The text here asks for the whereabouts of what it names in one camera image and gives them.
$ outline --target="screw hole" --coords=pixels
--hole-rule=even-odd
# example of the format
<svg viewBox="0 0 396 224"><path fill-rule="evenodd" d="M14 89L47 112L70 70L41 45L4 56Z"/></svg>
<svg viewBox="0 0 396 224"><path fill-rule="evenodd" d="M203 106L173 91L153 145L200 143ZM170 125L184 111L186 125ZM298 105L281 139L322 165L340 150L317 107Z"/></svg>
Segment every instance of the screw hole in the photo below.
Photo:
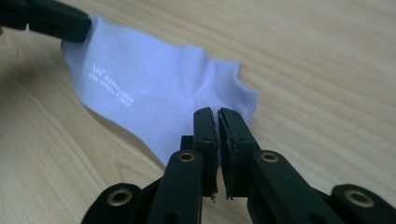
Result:
<svg viewBox="0 0 396 224"><path fill-rule="evenodd" d="M181 161L193 161L195 156L189 152L181 153L178 155L178 159Z"/></svg>
<svg viewBox="0 0 396 224"><path fill-rule="evenodd" d="M132 199L132 192L128 189L116 189L107 197L107 203L111 206L121 206Z"/></svg>
<svg viewBox="0 0 396 224"><path fill-rule="evenodd" d="M277 162L279 160L279 158L272 154L272 153L262 153L262 160L264 161L268 161L268 162Z"/></svg>
<svg viewBox="0 0 396 224"><path fill-rule="evenodd" d="M177 212L169 212L163 217L163 222L165 224L177 224L180 220L180 214Z"/></svg>
<svg viewBox="0 0 396 224"><path fill-rule="evenodd" d="M375 204L372 198L370 198L365 193L360 192L358 190L353 190L353 189L347 190L345 192L345 196L350 202L360 207L369 208L369 207L373 207Z"/></svg>
<svg viewBox="0 0 396 224"><path fill-rule="evenodd" d="M210 137L204 137L204 142L210 142L212 139Z"/></svg>
<svg viewBox="0 0 396 224"><path fill-rule="evenodd" d="M314 224L326 224L326 218L318 213L310 213L308 214L308 220Z"/></svg>

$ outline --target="sock cuff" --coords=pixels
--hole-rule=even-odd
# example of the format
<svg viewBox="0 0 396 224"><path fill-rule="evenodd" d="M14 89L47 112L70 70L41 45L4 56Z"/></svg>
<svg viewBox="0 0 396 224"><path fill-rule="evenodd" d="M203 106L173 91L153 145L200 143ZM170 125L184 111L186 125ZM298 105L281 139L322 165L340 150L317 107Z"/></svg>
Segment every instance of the sock cuff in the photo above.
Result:
<svg viewBox="0 0 396 224"><path fill-rule="evenodd" d="M246 123L250 123L257 106L257 91L248 88L238 78L239 62L219 63L221 66L216 66L215 93L226 105L238 111Z"/></svg>

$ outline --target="wooden table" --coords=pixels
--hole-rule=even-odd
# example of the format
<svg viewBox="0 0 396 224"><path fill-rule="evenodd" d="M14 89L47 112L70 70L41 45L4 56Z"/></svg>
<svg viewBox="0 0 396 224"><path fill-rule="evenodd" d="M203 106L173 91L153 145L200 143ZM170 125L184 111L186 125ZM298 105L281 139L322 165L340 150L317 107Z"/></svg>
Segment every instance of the wooden table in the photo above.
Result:
<svg viewBox="0 0 396 224"><path fill-rule="evenodd" d="M394 1L67 0L178 45L241 62L250 125L313 187L351 183L396 206ZM164 166L74 94L60 40L0 37L0 223L79 223L102 190ZM204 199L203 223L249 223L246 200Z"/></svg>

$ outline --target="white fabric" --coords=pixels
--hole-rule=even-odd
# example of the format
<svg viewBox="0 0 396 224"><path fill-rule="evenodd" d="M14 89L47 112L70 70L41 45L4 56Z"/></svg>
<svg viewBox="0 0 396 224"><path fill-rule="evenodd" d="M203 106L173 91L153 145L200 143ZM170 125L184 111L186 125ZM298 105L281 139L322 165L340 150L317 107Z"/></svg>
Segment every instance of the white fabric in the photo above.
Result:
<svg viewBox="0 0 396 224"><path fill-rule="evenodd" d="M166 164L192 114L227 107L250 122L257 92L238 80L239 63L210 59L195 46L175 46L92 16L84 43L62 51L81 102L142 139Z"/></svg>

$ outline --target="wood grain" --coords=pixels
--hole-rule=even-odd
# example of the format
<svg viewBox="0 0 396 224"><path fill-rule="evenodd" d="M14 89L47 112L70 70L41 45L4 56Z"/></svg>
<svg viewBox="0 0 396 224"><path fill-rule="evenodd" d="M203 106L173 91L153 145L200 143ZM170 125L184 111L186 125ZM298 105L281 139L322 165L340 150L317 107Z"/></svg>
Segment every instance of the wood grain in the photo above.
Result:
<svg viewBox="0 0 396 224"><path fill-rule="evenodd" d="M250 129L313 187L351 183L396 206L396 2L63 1L212 57L260 93ZM0 223L79 223L105 188L163 165L77 99L60 40L0 37ZM203 223L249 223L246 200L204 200Z"/></svg>

